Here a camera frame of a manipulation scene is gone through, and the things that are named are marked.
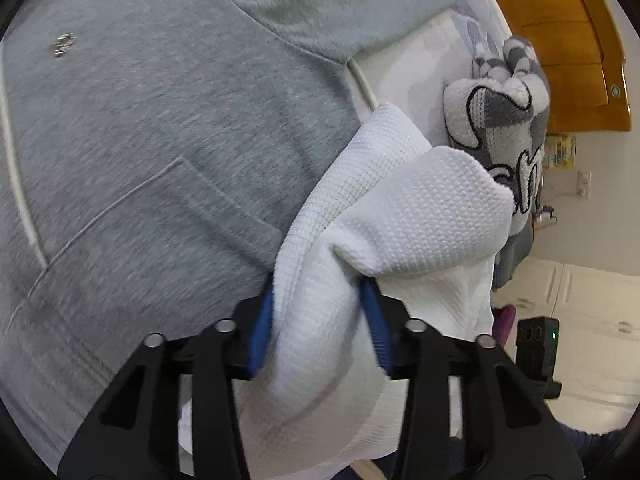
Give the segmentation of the white wall socket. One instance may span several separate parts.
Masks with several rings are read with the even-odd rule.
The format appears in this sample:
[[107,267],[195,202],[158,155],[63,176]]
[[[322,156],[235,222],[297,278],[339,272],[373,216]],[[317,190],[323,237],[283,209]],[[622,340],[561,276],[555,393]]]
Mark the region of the white wall socket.
[[577,195],[581,198],[589,198],[591,193],[592,173],[579,170],[577,173]]

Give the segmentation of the grey white patterned pillow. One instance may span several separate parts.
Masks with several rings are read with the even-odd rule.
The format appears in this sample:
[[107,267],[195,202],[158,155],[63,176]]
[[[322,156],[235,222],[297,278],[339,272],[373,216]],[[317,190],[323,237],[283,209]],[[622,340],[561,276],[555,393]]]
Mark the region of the grey white patterned pillow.
[[473,76],[444,90],[449,144],[476,158],[513,195],[506,244],[498,252],[492,288],[513,278],[533,247],[533,215],[542,177],[550,89],[533,45],[512,36],[502,52],[482,52]]

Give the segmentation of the grey hoodie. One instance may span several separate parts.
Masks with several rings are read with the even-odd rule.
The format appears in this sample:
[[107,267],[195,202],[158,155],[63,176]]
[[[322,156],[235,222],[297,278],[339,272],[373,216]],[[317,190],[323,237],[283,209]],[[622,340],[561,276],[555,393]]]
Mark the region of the grey hoodie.
[[25,0],[1,44],[1,396],[55,467],[142,338],[256,295],[359,128],[359,52],[456,0]]

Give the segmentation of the orange wooden headboard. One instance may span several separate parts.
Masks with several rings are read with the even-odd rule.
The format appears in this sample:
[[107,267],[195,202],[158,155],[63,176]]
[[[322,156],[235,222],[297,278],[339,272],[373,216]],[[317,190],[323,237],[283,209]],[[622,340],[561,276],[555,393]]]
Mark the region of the orange wooden headboard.
[[631,130],[625,53],[605,0],[497,0],[547,75],[550,133]]

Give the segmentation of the white drawer cabinet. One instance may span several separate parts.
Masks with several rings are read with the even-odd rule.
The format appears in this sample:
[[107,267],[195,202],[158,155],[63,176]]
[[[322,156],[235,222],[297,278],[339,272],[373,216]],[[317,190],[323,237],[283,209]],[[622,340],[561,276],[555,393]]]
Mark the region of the white drawer cabinet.
[[525,259],[491,296],[518,320],[560,321],[554,378],[563,385],[549,408],[560,422],[594,434],[622,428],[639,404],[639,279]]

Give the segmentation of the white knit sweater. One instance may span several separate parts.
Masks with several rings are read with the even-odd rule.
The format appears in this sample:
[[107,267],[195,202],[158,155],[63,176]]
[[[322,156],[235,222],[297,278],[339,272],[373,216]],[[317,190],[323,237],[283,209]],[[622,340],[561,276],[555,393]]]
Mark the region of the white knit sweater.
[[264,281],[262,271],[232,263],[230,242],[274,269],[266,364],[235,391],[256,479],[327,479],[396,448],[407,386],[376,362],[359,300],[364,278],[448,336],[490,329],[489,289],[512,193],[469,154],[431,146],[392,104],[360,127],[285,236],[244,220],[197,177],[178,183],[219,240],[205,289],[218,312]]

